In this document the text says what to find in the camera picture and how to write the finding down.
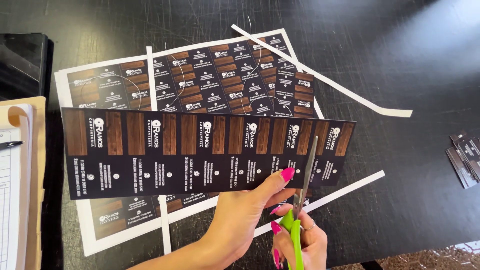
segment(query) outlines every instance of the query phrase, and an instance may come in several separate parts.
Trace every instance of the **scissors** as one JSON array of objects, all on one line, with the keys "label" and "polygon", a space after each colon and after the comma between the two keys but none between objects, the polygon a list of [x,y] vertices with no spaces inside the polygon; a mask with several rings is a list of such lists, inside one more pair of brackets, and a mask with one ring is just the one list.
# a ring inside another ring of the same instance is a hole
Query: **scissors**
[{"label": "scissors", "polygon": [[[280,221],[280,225],[283,226],[289,233],[290,238],[293,241],[293,247],[295,249],[295,260],[297,270],[303,270],[303,258],[300,244],[300,220],[299,214],[303,208],[303,202],[305,201],[305,195],[307,195],[308,184],[310,183],[310,176],[312,175],[313,161],[315,160],[315,151],[317,149],[318,136],[313,139],[313,145],[310,149],[310,155],[308,157],[307,166],[305,167],[305,179],[303,180],[303,188],[297,188],[293,198],[293,209],[290,209],[288,213]],[[288,268],[292,270],[290,262],[288,262]]]}]

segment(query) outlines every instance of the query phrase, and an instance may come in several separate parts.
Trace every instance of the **pink fingernail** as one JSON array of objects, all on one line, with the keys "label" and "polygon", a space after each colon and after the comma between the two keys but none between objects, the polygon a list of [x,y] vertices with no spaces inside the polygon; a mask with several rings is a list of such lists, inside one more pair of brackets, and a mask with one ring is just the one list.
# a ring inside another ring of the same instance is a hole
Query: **pink fingernail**
[{"label": "pink fingernail", "polygon": [[275,214],[275,213],[280,209],[280,207],[282,207],[282,206],[278,206],[277,208],[273,209],[273,210],[270,212],[270,215]]},{"label": "pink fingernail", "polygon": [[275,266],[276,266],[277,269],[280,269],[280,263],[279,263],[280,255],[278,254],[277,249],[274,250],[274,256],[275,256]]},{"label": "pink fingernail", "polygon": [[283,180],[285,180],[285,182],[292,179],[294,174],[295,174],[295,169],[292,167],[286,168],[280,173],[280,175],[283,177]]},{"label": "pink fingernail", "polygon": [[280,227],[280,225],[278,225],[278,223],[276,223],[275,221],[272,221],[272,223],[270,223],[270,226],[272,226],[272,231],[275,235],[282,231],[282,227]]}]

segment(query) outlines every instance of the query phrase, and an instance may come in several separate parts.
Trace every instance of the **scratched table surface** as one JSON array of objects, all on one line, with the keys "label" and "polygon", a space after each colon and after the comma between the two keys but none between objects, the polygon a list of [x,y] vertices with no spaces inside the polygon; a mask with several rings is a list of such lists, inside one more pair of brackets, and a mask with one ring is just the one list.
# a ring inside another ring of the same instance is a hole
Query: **scratched table surface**
[{"label": "scratched table surface", "polygon": [[[300,62],[371,102],[413,110],[379,115],[317,81],[329,119],[358,121],[337,187],[386,177],[315,211],[328,234],[327,266],[480,239],[480,185],[462,188],[445,150],[460,129],[480,135],[480,2],[476,0],[0,0],[0,32],[42,32],[53,71],[285,28]],[[44,269],[126,269],[163,255],[161,229],[85,257],[75,202],[63,178],[62,127],[53,84],[42,216]],[[210,209],[171,225],[172,248],[206,232]],[[260,224],[272,218],[264,214]],[[272,233],[229,269],[274,269]]]}]

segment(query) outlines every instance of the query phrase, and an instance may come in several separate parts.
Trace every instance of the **stack of cut business cards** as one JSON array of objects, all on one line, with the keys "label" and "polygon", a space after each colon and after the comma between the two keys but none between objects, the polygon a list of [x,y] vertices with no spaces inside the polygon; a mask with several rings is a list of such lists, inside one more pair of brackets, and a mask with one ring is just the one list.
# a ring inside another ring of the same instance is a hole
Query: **stack of cut business cards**
[{"label": "stack of cut business cards", "polygon": [[472,187],[480,182],[480,139],[468,137],[464,130],[451,135],[455,147],[446,152],[463,188]]}]

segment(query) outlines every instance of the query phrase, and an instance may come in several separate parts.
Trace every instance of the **paper form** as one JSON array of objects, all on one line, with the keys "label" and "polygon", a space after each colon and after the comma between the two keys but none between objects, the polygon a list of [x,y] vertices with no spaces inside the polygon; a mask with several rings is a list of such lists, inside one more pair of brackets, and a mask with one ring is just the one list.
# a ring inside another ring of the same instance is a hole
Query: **paper form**
[{"label": "paper form", "polygon": [[[20,140],[20,129],[0,131],[0,143]],[[0,150],[0,270],[17,263],[20,198],[20,147]]]}]

